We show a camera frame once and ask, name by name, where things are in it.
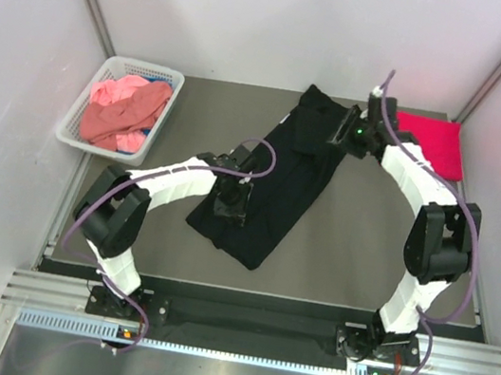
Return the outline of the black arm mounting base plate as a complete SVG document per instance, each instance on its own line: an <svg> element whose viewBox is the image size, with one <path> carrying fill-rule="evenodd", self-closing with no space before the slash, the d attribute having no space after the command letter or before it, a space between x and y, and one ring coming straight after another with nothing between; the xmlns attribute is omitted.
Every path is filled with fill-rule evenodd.
<svg viewBox="0 0 501 375"><path fill-rule="evenodd" d="M148 338L341 369L349 358L392 372L418 365L418 342L378 346L371 311L143 276Z"/></svg>

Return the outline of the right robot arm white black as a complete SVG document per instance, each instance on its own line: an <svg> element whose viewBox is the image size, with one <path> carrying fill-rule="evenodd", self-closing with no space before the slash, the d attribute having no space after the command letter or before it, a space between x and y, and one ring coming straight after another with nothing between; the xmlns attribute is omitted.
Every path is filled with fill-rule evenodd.
<svg viewBox="0 0 501 375"><path fill-rule="evenodd" d="M465 273L475 271L479 206L460 197L434 172L410 132L378 110L349 108L330 143L357 159L374 157L409 202L414 221L403 245L405 273L363 333L340 338L339 352L353 362L388 361L410 349L427 310Z"/></svg>

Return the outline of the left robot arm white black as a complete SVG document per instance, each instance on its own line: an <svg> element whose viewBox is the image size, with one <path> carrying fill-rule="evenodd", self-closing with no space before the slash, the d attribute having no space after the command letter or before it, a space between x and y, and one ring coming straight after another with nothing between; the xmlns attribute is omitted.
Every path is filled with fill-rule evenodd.
<svg viewBox="0 0 501 375"><path fill-rule="evenodd" d="M127 318L139 311L141 278L132 246L148 212L183 198L204 196L214 217L242 226L253 185L243 175L256 167L254 156L235 151L199 154L164 169L105 168L73 216L96 257L100 275L109 281L93 289L96 312Z"/></svg>

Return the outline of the black t shirt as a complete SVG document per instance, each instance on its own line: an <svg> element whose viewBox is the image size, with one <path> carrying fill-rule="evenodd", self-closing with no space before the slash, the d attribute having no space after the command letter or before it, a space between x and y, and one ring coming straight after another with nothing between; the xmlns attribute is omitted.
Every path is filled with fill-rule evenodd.
<svg viewBox="0 0 501 375"><path fill-rule="evenodd" d="M308 87L282 122L265 137L276 153L270 174L252 181L245 224L237 226L213 214L208 195L186 222L250 271L256 270L298 219L321 195L345 152L327 140L347 109L315 84Z"/></svg>

